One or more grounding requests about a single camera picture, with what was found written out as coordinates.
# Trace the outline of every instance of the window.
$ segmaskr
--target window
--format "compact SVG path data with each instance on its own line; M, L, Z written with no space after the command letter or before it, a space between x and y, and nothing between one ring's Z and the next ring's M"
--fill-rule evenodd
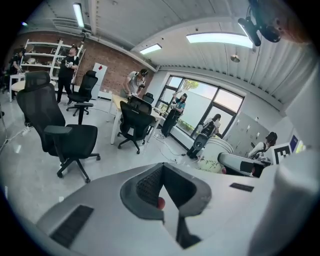
M200 133L197 128L199 124L208 118L213 118L216 114L221 115L219 133L224 136L244 100L243 97L218 86L171 76L155 106L169 112L169 106L173 101L172 94L178 91L181 91L178 97L186 93L187 100L183 115L179 118L176 127L191 138L195 138Z
M243 98L222 89L219 90L217 96L214 99L214 102L219 103L222 106L225 106L235 112L237 112L240 108L242 101Z
M177 127L191 135L200 119L210 105L218 88L198 81L185 79L182 84L182 94L187 94L185 109Z

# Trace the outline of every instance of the black speaker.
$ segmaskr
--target black speaker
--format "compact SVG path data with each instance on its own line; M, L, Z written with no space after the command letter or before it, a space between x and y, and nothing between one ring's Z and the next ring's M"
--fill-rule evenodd
M209 140L209 138L206 135L200 133L194 140L194 143L193 143L194 149L195 150L202 149L208 140Z

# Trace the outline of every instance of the black shirt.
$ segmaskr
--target black shirt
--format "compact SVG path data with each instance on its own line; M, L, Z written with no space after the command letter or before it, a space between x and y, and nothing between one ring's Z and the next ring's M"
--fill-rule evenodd
M13 55L12 59L10 60L10 68L9 68L9 73L10 75L14 75L18 73L18 70L14 66L14 62L19 66L21 62L21 57L19 56L18 53Z
M58 74L59 78L69 78L72 79L73 75L74 75L74 69L70 68L70 67L66 67L66 62L67 63L72 63L72 65L79 65L79 58L76 56L67 56L65 58L63 58L63 60L61 61L61 65L60 65L60 71Z

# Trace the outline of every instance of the shoe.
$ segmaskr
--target shoe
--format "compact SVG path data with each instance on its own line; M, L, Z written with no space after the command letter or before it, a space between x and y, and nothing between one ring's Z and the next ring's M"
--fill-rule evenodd
M65 106L72 106L74 102L72 100L69 100L68 103L64 104Z

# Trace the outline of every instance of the white shelving unit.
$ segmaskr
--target white shelving unit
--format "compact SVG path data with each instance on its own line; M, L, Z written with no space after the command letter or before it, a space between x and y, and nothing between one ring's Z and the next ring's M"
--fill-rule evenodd
M57 81L58 80L58 77L54 75L54 69L60 69L59 66L56 66L56 59L57 58L64 58L66 56L64 55L59 55L59 52L60 52L60 49L61 48L71 48L72 46L71 45L67 45L67 44L63 44L63 41L60 40L59 43L53 43L53 42L32 42L32 41L29 41L29 39L26 41L26 44L25 44L25 49L27 49L27 46L28 45L33 45L33 46L38 46L38 47L52 47L52 48L56 48L55 49L55 54L50 54L50 53L39 53L39 52L28 52L28 53L25 53L26 56L38 56L38 57L48 57L48 58L52 58L52 62L51 62L51 65L43 65L43 64L38 64L38 63L35 63L35 64L28 64L28 63L24 63L23 64L23 59L24 57L21 58L21 63L20 65L22 67L42 67L42 68L45 68L44 70L45 71L48 71L47 69L49 69L49 74L50 74L50 77L51 77L51 80L55 80ZM82 60L82 57L83 55L85 54L85 49L83 48L83 44L78 48L78 53L77 53L77 57L79 57L79 66L80 66L80 63L81 63L81 60ZM75 78L76 78L76 75L77 75L77 72L78 70L75 72L75 74L73 75L73 79L72 79L72 83L75 81Z

